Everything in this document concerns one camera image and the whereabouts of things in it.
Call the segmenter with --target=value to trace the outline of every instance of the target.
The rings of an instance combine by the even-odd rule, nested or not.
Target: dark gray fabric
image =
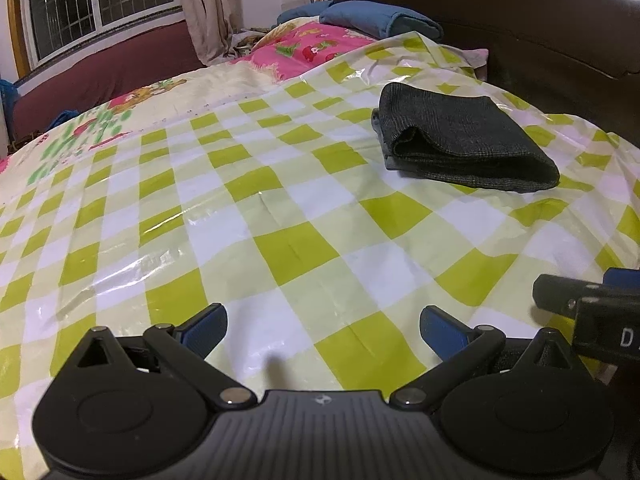
[[[551,189],[560,179],[555,163],[486,96],[389,83],[371,123],[388,170],[520,193]]]

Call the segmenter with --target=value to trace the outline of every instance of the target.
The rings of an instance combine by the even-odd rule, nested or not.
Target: checkered plastic sheet
[[[371,109],[390,81],[488,95],[556,162],[532,194],[403,178]],[[0,472],[36,478],[39,397],[94,325],[179,324],[209,303],[229,329],[208,360],[265,388],[378,388],[436,358],[418,315],[527,336],[541,272],[637,267],[640,152],[482,83],[415,33],[340,56],[260,98],[92,150],[0,216]]]

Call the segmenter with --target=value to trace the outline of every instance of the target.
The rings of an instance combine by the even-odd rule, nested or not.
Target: dark brown leather headboard
[[[640,0],[372,1],[433,18],[444,43],[488,48],[492,84],[640,146]]]

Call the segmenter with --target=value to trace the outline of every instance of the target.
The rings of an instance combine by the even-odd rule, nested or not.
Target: blue cloth
[[[420,314],[420,336],[443,361],[469,344],[466,332],[462,332],[459,327],[429,307]]]
[[[356,28],[377,40],[412,30],[433,41],[442,40],[444,35],[439,23],[420,12],[360,0],[333,4],[320,14],[320,23]]]
[[[319,16],[324,10],[328,9],[334,4],[333,0],[326,2],[313,2],[303,6],[296,7],[295,9],[285,10],[280,16],[278,16],[278,25],[287,23],[294,18],[310,18],[311,16]]]
[[[80,112],[78,112],[78,110],[65,110],[64,112],[60,112],[60,114],[55,119],[53,119],[53,122],[49,125],[46,131],[52,130],[56,126],[60,126],[60,124],[66,123],[67,121],[78,117],[78,115],[80,115]]]
[[[640,270],[611,267],[604,273],[602,284],[620,288],[640,288]]]
[[[9,141],[14,142],[14,106],[20,97],[16,85],[0,79],[0,102],[2,103],[2,112],[4,113],[4,123],[9,134]]]

